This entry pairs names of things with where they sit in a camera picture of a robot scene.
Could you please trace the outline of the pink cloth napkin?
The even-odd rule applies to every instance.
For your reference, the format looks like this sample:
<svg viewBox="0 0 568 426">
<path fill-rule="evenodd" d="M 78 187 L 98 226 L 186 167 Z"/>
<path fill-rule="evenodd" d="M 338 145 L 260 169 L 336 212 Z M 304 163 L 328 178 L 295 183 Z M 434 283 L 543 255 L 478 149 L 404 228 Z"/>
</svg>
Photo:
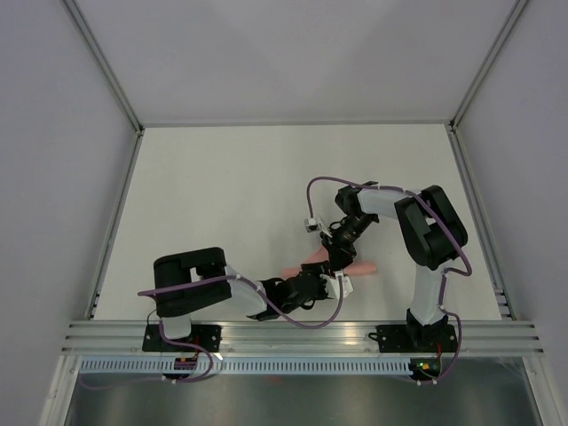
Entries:
<svg viewBox="0 0 568 426">
<path fill-rule="evenodd" d="M 325 248 L 320 247 L 310 256 L 305 258 L 301 264 L 316 264 L 328 260 L 328 253 Z M 280 271 L 280 277 L 287 279 L 296 276 L 300 272 L 299 266 L 292 268 L 285 268 Z M 370 261 L 354 262 L 343 269 L 343 272 L 349 276 L 363 276 L 374 274 L 377 271 L 376 264 Z"/>
</svg>

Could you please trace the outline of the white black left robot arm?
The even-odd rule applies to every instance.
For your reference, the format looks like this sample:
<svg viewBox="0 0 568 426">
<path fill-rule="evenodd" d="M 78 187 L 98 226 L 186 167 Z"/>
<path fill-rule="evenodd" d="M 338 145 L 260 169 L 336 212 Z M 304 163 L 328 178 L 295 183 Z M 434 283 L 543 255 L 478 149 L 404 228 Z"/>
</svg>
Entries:
<svg viewBox="0 0 568 426">
<path fill-rule="evenodd" d="M 329 298 L 327 260 L 302 264 L 287 278 L 246 282 L 219 247 L 163 256 L 154 261 L 156 314 L 162 340 L 173 351 L 193 343 L 191 315 L 215 304 L 233 306 L 255 321 L 276 320 L 297 309 L 310 310 Z"/>
</svg>

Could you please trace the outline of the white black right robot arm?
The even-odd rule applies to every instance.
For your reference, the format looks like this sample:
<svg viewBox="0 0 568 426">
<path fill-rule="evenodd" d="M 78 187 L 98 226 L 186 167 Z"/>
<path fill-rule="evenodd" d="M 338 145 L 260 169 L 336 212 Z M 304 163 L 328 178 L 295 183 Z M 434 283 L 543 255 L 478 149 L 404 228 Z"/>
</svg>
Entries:
<svg viewBox="0 0 568 426">
<path fill-rule="evenodd" d="M 462 325 L 451 325 L 457 314 L 444 305 L 447 276 L 472 274 L 463 252 L 468 233 L 438 185 L 419 193 L 370 181 L 347 183 L 335 196 L 343 218 L 320 231 L 332 271 L 346 271 L 356 258 L 355 243 L 381 217 L 398 221 L 406 251 L 416 266 L 412 303 L 403 327 L 384 326 L 375 339 L 386 351 L 457 352 Z"/>
</svg>

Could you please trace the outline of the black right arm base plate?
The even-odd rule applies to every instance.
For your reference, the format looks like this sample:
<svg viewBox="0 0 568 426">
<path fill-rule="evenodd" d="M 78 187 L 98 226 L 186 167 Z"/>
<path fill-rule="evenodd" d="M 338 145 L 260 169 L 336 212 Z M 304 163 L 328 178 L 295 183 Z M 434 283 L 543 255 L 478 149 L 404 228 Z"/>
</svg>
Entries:
<svg viewBox="0 0 568 426">
<path fill-rule="evenodd" d="M 458 337 L 450 324 L 440 327 L 379 325 L 367 336 L 378 344 L 380 353 L 454 353 L 458 346 Z"/>
</svg>

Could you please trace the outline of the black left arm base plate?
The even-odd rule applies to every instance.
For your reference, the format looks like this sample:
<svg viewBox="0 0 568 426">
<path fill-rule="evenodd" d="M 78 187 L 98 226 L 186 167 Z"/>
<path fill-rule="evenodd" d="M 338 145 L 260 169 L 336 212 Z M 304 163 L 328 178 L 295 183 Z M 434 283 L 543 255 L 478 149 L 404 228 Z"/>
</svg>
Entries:
<svg viewBox="0 0 568 426">
<path fill-rule="evenodd" d="M 150 324 L 145 329 L 142 352 L 195 352 L 194 345 L 208 352 L 218 352 L 221 332 L 220 326 L 197 324 L 192 326 L 189 336 L 171 338 L 172 343 L 168 343 L 162 338 L 159 325 Z"/>
</svg>

